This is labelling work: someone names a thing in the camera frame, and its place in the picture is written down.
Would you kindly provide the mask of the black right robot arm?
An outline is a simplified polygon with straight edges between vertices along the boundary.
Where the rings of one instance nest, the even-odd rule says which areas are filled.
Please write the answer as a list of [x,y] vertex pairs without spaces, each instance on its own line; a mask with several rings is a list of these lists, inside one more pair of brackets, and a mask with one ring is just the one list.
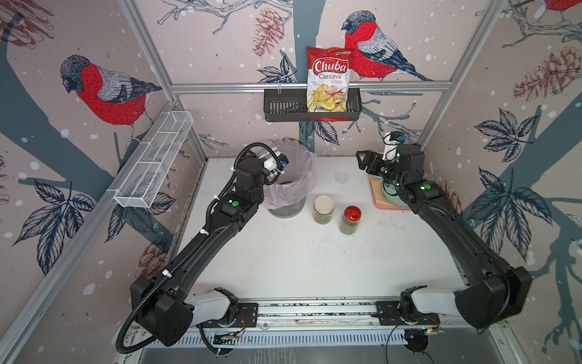
[[457,290],[415,286],[401,293],[399,311],[405,322],[424,315],[463,318],[476,329],[521,313],[533,281],[523,267],[514,268],[470,228],[453,209],[445,192],[424,178],[424,152],[418,144],[400,145],[392,160],[371,150],[356,153],[359,168],[382,177],[397,197],[436,232],[468,282]]

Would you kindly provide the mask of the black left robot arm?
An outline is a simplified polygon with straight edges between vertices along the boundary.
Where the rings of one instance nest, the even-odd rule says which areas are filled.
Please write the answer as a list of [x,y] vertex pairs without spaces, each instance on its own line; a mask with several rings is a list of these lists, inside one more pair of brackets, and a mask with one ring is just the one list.
[[224,288],[189,295],[220,249],[234,238],[265,200],[264,188],[284,173],[288,158],[265,143],[251,143],[236,157],[232,175],[209,203],[199,233],[152,278],[130,286],[132,311],[115,341],[119,354],[136,352],[154,341],[177,343],[191,325],[236,321],[238,299]]

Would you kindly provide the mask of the clear plastic jar lid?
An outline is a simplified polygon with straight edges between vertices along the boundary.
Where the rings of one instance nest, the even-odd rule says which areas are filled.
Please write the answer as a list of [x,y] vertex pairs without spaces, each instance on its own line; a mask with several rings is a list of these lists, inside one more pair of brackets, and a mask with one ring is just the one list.
[[345,173],[345,172],[338,172],[334,176],[334,181],[337,184],[345,185],[349,181],[349,178],[350,178],[350,176],[348,176],[347,173]]

